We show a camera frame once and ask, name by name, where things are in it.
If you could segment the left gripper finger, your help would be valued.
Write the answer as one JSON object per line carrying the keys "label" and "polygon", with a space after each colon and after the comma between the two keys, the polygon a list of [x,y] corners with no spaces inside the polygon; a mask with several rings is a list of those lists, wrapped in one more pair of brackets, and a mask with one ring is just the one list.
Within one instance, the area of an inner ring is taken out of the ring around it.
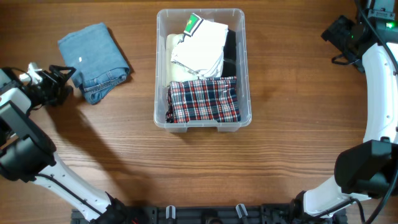
{"label": "left gripper finger", "polygon": [[72,86],[70,85],[63,86],[51,96],[51,99],[49,100],[49,105],[51,106],[63,105],[65,100],[71,93],[73,93]]}
{"label": "left gripper finger", "polygon": [[58,65],[50,65],[49,70],[51,79],[60,86],[64,86],[76,72],[74,67],[62,67]]}

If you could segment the blue denim jeans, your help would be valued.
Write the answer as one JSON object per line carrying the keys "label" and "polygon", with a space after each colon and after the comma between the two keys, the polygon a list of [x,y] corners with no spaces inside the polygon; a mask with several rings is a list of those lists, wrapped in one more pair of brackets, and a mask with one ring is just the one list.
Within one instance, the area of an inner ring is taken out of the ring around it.
{"label": "blue denim jeans", "polygon": [[130,67],[104,23],[69,33],[58,41],[65,65],[73,67],[74,86],[95,105],[114,87],[123,83]]}

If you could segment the cream white cloth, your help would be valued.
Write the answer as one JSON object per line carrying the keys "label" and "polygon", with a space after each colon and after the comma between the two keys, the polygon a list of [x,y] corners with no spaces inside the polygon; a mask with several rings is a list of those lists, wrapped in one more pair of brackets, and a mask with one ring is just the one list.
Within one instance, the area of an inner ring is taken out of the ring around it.
{"label": "cream white cloth", "polygon": [[170,86],[170,82],[185,82],[196,80],[198,77],[189,73],[181,65],[171,62],[172,50],[182,40],[183,34],[170,34],[166,40],[166,76],[165,87]]}

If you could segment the black cloth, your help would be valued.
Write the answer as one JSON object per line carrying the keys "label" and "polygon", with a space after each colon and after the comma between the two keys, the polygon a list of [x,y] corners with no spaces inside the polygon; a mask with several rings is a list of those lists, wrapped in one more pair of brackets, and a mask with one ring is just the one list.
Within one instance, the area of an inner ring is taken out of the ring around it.
{"label": "black cloth", "polygon": [[236,76],[236,33],[228,30],[224,45],[223,71],[222,77]]}

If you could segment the clear plastic storage container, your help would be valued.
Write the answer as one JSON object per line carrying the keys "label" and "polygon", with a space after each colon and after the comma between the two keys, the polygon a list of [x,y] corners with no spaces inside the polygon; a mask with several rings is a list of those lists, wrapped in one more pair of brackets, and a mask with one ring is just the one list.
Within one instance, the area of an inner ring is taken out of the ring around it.
{"label": "clear plastic storage container", "polygon": [[[237,97],[241,120],[236,123],[216,121],[190,121],[188,123],[167,123],[168,110],[166,84],[166,40],[169,34],[182,33],[190,14],[222,24],[236,33],[236,76]],[[249,87],[248,57],[246,47],[245,15],[238,8],[214,9],[162,9],[157,13],[157,45],[155,70],[154,123],[171,133],[185,133],[189,128],[216,128],[219,132],[235,132],[250,124],[252,120],[251,94]]]}

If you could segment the white printed shirt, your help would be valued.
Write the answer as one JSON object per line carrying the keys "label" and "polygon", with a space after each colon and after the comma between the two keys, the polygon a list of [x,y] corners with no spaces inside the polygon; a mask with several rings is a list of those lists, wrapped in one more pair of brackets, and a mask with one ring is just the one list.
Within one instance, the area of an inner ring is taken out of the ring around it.
{"label": "white printed shirt", "polygon": [[219,78],[223,72],[228,25],[190,14],[183,37],[172,49],[170,62],[197,78]]}

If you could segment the red plaid shirt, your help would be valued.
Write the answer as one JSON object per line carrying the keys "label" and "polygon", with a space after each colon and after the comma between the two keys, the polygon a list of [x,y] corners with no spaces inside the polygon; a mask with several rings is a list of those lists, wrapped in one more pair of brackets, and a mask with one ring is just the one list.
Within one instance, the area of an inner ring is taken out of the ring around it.
{"label": "red plaid shirt", "polygon": [[171,82],[167,102],[167,123],[199,120],[235,123],[241,120],[236,77]]}

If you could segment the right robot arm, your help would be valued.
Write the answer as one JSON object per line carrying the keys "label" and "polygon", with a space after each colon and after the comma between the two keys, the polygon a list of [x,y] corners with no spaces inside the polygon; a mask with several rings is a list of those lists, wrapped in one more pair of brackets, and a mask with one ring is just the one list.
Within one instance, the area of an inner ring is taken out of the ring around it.
{"label": "right robot arm", "polygon": [[333,175],[318,187],[300,192],[286,212],[287,223],[345,223],[346,208],[376,199],[361,223],[372,223],[397,195],[397,21],[395,0],[356,1],[355,20],[340,16],[322,39],[340,54],[337,65],[365,74],[367,124],[363,142],[342,152]]}

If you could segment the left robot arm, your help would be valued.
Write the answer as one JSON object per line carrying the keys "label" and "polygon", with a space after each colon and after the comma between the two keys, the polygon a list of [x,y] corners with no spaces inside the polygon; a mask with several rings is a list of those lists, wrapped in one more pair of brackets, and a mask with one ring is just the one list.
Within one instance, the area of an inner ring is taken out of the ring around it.
{"label": "left robot arm", "polygon": [[128,223],[127,207],[83,180],[57,154],[53,141],[29,118],[45,105],[61,105],[73,90],[73,67],[51,65],[15,74],[1,69],[1,176],[42,186],[72,205],[73,223]]}

